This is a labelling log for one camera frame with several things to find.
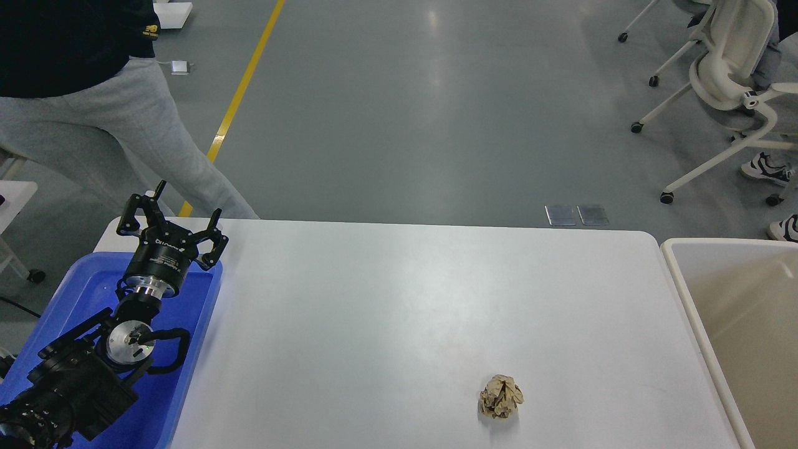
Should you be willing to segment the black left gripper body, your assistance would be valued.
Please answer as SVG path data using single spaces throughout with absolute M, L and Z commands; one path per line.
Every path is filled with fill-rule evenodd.
M 201 239 L 180 226 L 145 228 L 123 274 L 123 283 L 133 288 L 145 284 L 146 279 L 154 279 L 163 285 L 164 297 L 177 296 L 187 279 L 191 262 L 200 255 L 200 242 Z

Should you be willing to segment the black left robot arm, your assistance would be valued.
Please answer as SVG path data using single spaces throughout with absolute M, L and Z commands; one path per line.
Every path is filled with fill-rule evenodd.
M 209 271 L 228 243 L 218 228 L 191 232 L 168 221 L 158 205 L 166 181 L 153 193 L 129 197 L 117 225 L 138 246 L 116 287 L 116 309 L 102 309 L 38 352 L 31 386 L 2 406 L 3 448 L 67 448 L 75 433 L 93 440 L 134 406 L 134 384 L 185 364 L 191 332 L 156 330 L 162 301 L 179 295 L 196 263 Z

